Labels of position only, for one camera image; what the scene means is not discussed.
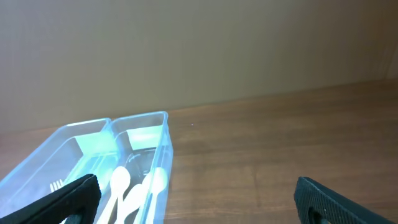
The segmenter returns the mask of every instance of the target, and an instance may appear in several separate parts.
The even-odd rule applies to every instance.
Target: fork
[[[51,193],[63,187],[62,180],[57,180],[50,184]],[[67,219],[64,219],[60,224],[64,224]]]

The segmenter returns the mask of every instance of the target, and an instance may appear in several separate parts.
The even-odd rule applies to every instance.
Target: spoon
[[[116,224],[124,223],[126,217],[137,210],[140,205],[145,201],[146,194],[143,194],[144,186],[142,184],[136,184],[130,192],[127,194],[126,198],[123,201],[122,207],[118,205],[118,212],[120,212],[120,216],[116,220]]]
[[[144,210],[145,198],[146,198],[146,196],[148,194],[148,191],[149,191],[149,184],[150,184],[150,179],[151,178],[152,178],[152,174],[148,173],[145,176],[144,180],[142,181],[142,194],[144,196],[144,199],[142,200],[142,202],[141,202],[141,204],[139,206],[139,210],[137,212],[137,215],[136,215],[136,217],[134,219],[134,223],[133,224],[138,224],[140,222],[142,213],[144,212],[143,210]]]
[[[163,191],[167,186],[167,174],[163,168],[156,168],[154,181],[152,183],[152,201],[150,202],[148,216],[146,219],[147,224],[151,224],[154,222],[155,218],[155,209],[156,209],[156,200],[157,196],[161,191]]]
[[[112,173],[109,184],[111,186],[111,196],[107,204],[105,205],[105,208],[102,211],[102,214],[99,217],[97,224],[109,222],[116,200],[118,200],[118,208],[119,205],[122,205],[121,202],[123,201],[123,193],[130,185],[129,171],[127,171],[127,169],[122,166],[117,167]]]

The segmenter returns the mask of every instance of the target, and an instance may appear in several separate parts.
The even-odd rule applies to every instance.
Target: wall
[[[0,133],[384,78],[396,9],[389,0],[2,0]]]

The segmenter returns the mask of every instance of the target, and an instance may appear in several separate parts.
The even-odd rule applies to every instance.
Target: cutlery organizer
[[[95,174],[102,194],[95,223],[116,223],[120,213],[125,219],[118,223],[162,223],[173,158],[167,118],[160,111],[59,128],[0,182],[0,218],[54,188]],[[118,200],[124,201],[129,192],[139,194],[133,195],[140,200],[139,209],[132,210],[125,203],[109,204],[110,182],[117,167],[128,171],[130,182]],[[136,185],[140,190],[132,191]],[[107,204],[111,213],[99,220]]]

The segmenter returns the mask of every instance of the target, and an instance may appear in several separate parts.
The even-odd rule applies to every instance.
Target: wooden table
[[[398,222],[398,81],[169,111],[165,223],[300,223],[309,176]],[[53,129],[0,136],[0,178]]]

